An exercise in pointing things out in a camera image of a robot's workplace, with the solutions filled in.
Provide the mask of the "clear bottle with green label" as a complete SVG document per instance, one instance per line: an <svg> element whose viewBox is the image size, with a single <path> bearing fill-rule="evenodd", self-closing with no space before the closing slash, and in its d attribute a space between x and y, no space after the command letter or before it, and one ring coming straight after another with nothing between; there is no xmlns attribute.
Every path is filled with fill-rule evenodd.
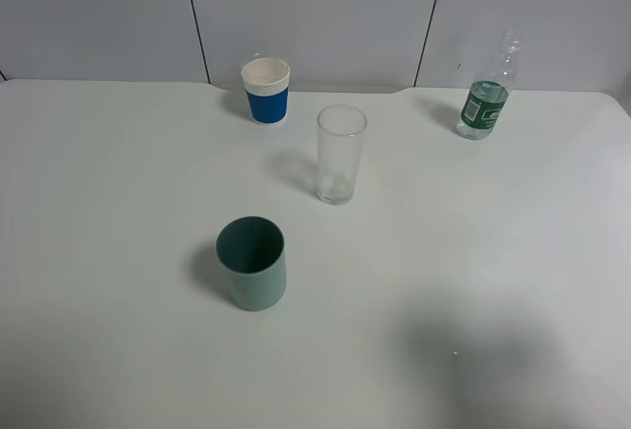
<svg viewBox="0 0 631 429"><path fill-rule="evenodd" d="M489 62L473 77L456 125L460 137L482 140L494 130L515 85L521 45L519 32L505 31Z"/></svg>

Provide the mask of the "teal green plastic cup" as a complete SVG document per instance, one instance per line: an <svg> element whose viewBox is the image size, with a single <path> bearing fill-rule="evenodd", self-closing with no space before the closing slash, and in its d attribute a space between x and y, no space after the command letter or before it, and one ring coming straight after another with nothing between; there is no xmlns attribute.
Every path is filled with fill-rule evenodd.
<svg viewBox="0 0 631 429"><path fill-rule="evenodd" d="M236 219L219 233L215 250L237 306L258 312L281 300L287 286L285 239L275 223L258 216Z"/></svg>

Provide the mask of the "blue and white paper cup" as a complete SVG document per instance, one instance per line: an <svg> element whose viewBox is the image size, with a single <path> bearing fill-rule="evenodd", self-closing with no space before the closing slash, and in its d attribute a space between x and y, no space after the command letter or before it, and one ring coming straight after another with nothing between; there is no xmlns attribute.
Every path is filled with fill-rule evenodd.
<svg viewBox="0 0 631 429"><path fill-rule="evenodd" d="M282 59L256 56L241 75L252 118L265 125L282 121L287 113L291 69Z"/></svg>

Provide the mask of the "tall clear drinking glass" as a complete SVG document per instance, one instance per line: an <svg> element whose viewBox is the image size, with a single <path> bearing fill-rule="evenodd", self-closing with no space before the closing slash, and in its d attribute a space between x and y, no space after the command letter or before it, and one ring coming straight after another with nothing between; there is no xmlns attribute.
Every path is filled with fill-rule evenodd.
<svg viewBox="0 0 631 429"><path fill-rule="evenodd" d="M349 202L355 192L368 120L357 107L336 104L317 116L316 192L331 205Z"/></svg>

